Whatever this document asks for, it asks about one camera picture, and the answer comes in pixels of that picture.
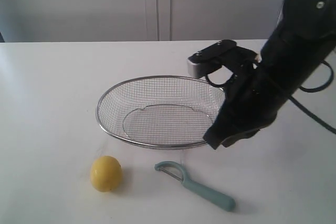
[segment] peeler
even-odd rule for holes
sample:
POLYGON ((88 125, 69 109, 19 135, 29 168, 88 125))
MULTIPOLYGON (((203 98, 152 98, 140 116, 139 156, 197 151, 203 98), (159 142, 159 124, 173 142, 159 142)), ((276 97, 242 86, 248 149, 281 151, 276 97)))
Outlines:
POLYGON ((204 186, 200 183, 197 183, 190 179, 187 170, 180 164, 173 162, 173 161, 163 161, 155 165, 155 170, 163 171, 164 173, 167 173, 168 175, 172 176, 173 178, 179 180, 182 185, 187 188, 188 190, 198 194, 204 199, 207 199, 208 201, 212 202, 213 204, 219 206, 225 211, 233 211, 236 202, 235 200, 227 196, 223 193, 220 193, 212 188, 209 188, 207 186, 204 186), (174 167, 178 169, 182 173, 182 178, 176 176, 175 174, 169 172, 164 167, 174 167))

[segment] table surface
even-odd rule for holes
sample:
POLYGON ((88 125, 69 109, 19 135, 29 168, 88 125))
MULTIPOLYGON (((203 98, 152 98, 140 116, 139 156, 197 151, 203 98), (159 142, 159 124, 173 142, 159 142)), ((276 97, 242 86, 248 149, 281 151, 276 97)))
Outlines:
MULTIPOLYGON (((264 40, 241 40, 259 51, 264 40)), ((230 148, 157 151, 108 136, 95 108, 111 86, 188 76, 186 58, 213 41, 0 45, 0 223, 334 223, 335 136, 287 102, 270 127, 230 148), (124 183, 99 193, 92 162, 116 157, 124 183), (154 170, 182 162, 196 181, 233 196, 224 212, 154 170)), ((327 59, 336 67, 336 56, 327 59)), ((214 80, 229 76, 220 70, 214 80)), ((324 67, 306 82, 321 84, 324 67)), ((336 125, 336 88, 298 98, 336 125)))

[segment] yellow lemon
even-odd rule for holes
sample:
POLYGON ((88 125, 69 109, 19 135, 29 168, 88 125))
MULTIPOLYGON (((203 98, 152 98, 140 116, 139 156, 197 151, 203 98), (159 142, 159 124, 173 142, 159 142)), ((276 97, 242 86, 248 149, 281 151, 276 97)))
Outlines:
POLYGON ((98 191, 116 189, 122 181, 122 170, 118 160, 111 156, 96 159, 91 167, 90 181, 98 191))

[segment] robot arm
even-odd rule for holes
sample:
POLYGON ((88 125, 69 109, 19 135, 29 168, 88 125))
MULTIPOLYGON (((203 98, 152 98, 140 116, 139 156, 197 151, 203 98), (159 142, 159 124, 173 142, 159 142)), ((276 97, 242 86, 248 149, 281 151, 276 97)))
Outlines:
POLYGON ((231 40, 189 57, 195 78, 207 78, 222 66, 233 72, 222 85, 225 102, 203 137, 212 148, 250 138, 276 119, 289 96, 335 48, 335 14, 336 0, 284 0, 283 19, 262 48, 260 63, 255 52, 231 40))

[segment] metal strainer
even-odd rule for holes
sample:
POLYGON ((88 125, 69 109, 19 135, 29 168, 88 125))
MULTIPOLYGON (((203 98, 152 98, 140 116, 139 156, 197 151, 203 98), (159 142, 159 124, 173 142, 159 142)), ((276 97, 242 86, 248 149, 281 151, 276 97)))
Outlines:
POLYGON ((184 149, 202 139, 224 102, 224 91, 206 81, 150 76, 124 81, 100 98, 101 128, 127 143, 154 149, 184 149))

